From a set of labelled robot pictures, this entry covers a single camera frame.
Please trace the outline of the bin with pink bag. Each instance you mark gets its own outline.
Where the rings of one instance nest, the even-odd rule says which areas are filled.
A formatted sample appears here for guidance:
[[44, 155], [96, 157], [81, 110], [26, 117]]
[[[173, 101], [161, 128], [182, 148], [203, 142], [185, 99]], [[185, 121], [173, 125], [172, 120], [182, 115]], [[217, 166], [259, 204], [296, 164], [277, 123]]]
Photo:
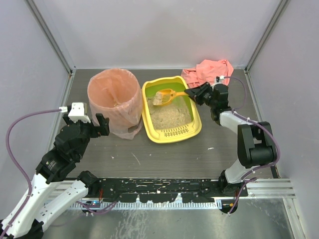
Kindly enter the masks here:
[[93, 76], [87, 87], [93, 121], [96, 114], [108, 118], [110, 133], [132, 140], [142, 127], [143, 98], [135, 75], [126, 69], [113, 68]]

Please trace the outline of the yellow green litter box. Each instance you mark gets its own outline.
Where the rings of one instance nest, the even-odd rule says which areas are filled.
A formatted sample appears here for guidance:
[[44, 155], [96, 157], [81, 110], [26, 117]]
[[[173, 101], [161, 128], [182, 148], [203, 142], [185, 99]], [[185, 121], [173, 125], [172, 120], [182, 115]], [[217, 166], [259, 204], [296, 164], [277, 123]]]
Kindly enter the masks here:
[[202, 129], [202, 123], [195, 103], [189, 97], [178, 97], [173, 100], [174, 104], [183, 99], [190, 113], [190, 123], [182, 126], [165, 129], [155, 129], [151, 119], [151, 114], [147, 99], [153, 97], [157, 91], [163, 89], [172, 89], [176, 92], [182, 92], [188, 88], [185, 80], [181, 76], [164, 77], [151, 81], [146, 81], [142, 86], [143, 111], [142, 118], [146, 133], [149, 139], [155, 143], [173, 143], [183, 141], [196, 136]]

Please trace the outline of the orange litter scoop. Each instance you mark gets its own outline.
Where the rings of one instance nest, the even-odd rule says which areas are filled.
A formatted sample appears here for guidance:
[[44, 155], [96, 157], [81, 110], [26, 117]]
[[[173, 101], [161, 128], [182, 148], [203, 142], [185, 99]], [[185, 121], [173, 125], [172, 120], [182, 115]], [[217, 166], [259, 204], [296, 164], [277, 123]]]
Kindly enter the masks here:
[[185, 92], [176, 92], [173, 89], [163, 89], [156, 92], [153, 98], [154, 106], [166, 106], [172, 103], [176, 97], [188, 96]]

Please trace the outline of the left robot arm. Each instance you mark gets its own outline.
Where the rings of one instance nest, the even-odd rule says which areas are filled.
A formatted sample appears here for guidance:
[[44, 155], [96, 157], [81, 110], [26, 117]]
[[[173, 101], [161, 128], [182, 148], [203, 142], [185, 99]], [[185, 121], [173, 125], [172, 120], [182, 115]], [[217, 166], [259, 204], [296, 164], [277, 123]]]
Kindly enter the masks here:
[[109, 119], [102, 114], [96, 114], [96, 118], [98, 126], [81, 119], [73, 122], [68, 114], [63, 115], [66, 126], [56, 136], [54, 147], [42, 157], [19, 203], [1, 220], [1, 238], [40, 239], [72, 204], [97, 192], [98, 178], [89, 171], [83, 171], [70, 187], [49, 204], [46, 203], [51, 193], [80, 162], [90, 139], [109, 135]]

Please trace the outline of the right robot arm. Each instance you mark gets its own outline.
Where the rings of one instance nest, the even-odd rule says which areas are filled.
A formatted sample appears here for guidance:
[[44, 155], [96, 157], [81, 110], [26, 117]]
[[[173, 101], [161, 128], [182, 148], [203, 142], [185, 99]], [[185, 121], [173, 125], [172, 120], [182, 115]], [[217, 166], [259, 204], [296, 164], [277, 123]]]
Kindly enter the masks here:
[[268, 122], [256, 122], [239, 115], [229, 106], [228, 86], [208, 82], [184, 91], [198, 105], [210, 107], [211, 118], [237, 135], [237, 160], [222, 171], [218, 189], [228, 194], [236, 191], [255, 170], [272, 166], [278, 159], [272, 129]]

